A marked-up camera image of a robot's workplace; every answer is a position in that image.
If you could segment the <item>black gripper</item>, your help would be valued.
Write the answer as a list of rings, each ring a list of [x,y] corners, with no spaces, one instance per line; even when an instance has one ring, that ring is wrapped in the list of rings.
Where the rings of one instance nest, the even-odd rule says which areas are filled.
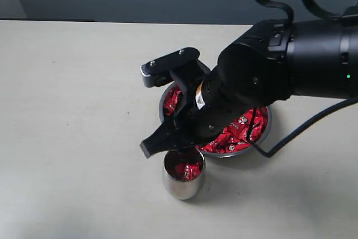
[[[140,143],[146,158],[177,149],[180,158],[196,158],[195,145],[209,143],[232,121],[260,104],[241,100],[218,74],[209,73],[195,79],[174,76],[182,90],[182,99],[173,120],[165,120],[152,135]]]

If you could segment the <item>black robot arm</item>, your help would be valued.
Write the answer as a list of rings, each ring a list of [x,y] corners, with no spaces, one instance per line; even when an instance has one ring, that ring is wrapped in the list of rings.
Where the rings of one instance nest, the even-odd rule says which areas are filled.
[[[142,65],[146,87],[176,82],[182,91],[175,113],[141,142],[146,157],[209,143],[246,111],[292,95],[340,100],[262,151],[270,158],[317,121],[357,103],[355,6],[335,19],[261,21],[227,46],[213,69],[199,55],[186,47]]]

